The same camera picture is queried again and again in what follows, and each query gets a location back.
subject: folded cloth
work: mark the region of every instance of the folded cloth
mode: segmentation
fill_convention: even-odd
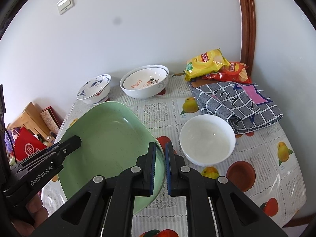
[[[226,120],[235,134],[245,134],[278,122],[283,114],[261,88],[253,84],[219,82],[192,89],[202,114]]]

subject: red bag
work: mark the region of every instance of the red bag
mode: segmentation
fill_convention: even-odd
[[[46,146],[36,139],[25,127],[22,127],[15,141],[16,159],[21,161]]]
[[[224,65],[218,72],[207,74],[202,79],[217,80],[221,82],[233,81],[242,84],[251,84],[252,81],[246,72],[247,65],[232,61],[229,66]]]

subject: bowl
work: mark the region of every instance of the bowl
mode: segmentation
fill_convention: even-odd
[[[161,81],[157,84],[151,85],[147,88],[137,89],[137,90],[128,90],[128,89],[124,88],[123,83],[130,75],[132,75],[133,73],[140,71],[142,69],[148,69],[148,68],[164,69],[167,72],[167,75],[163,81]],[[160,93],[163,89],[165,89],[165,87],[168,84],[168,77],[169,77],[169,70],[167,67],[165,67],[163,65],[147,65],[147,66],[142,66],[142,67],[136,68],[136,69],[130,71],[129,73],[127,73],[125,76],[122,77],[119,85],[120,85],[121,89],[123,90],[123,92],[125,92],[128,96],[130,96],[132,98],[144,99],[144,98],[152,97],[152,96]]]
[[[233,152],[236,137],[231,126],[214,115],[189,119],[180,132],[180,146],[189,161],[211,166],[227,159]]]
[[[128,76],[123,87],[127,90],[139,90],[148,88],[162,82],[167,76],[167,71],[162,68],[141,69]]]
[[[110,178],[135,166],[137,158],[147,153],[151,141],[159,146],[154,191],[150,197],[135,197],[134,214],[156,199],[165,181],[162,148],[128,107],[115,101],[94,106],[69,127],[60,143],[74,135],[81,138],[81,147],[65,158],[64,168],[58,173],[67,199],[96,175]]]
[[[98,104],[108,98],[111,76],[103,74],[86,82],[78,91],[77,99],[87,104]]]
[[[226,177],[242,192],[250,190],[256,181],[256,172],[246,161],[237,161],[230,165]]]

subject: potato chip bag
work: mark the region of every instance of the potato chip bag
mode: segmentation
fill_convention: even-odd
[[[233,81],[242,84],[251,84],[252,81],[248,77],[247,65],[242,62],[233,61],[229,63],[229,66],[223,66],[218,72],[207,74],[202,79],[217,80],[221,82]]]
[[[222,56],[221,51],[211,50],[186,62],[185,79],[189,81],[195,77],[217,72],[224,65],[229,66],[229,62]]]

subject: yellow lemon print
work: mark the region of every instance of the yellow lemon print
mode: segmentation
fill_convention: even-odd
[[[290,150],[283,141],[277,144],[277,148],[277,157],[279,158],[279,165],[281,165],[282,162],[288,161],[293,151]]]
[[[183,111],[181,112],[181,115],[184,113],[194,113],[198,111],[198,105],[197,102],[193,97],[189,97],[185,100],[184,104],[182,105]]]
[[[201,175],[212,179],[216,179],[219,177],[218,170],[213,166],[208,166],[205,169],[203,169]]]
[[[279,142],[278,144],[277,144],[277,149],[279,149],[281,146],[284,146],[285,145],[285,143],[283,142],[283,141],[281,141],[281,142]]]
[[[281,146],[277,152],[277,157],[279,160],[285,162],[289,159],[289,156],[290,154],[288,147],[286,147],[286,145]]]
[[[69,127],[71,127],[77,120],[78,120],[78,119],[75,118],[75,119],[70,123]]]
[[[187,102],[187,101],[194,101],[194,97],[186,98],[185,102]]]

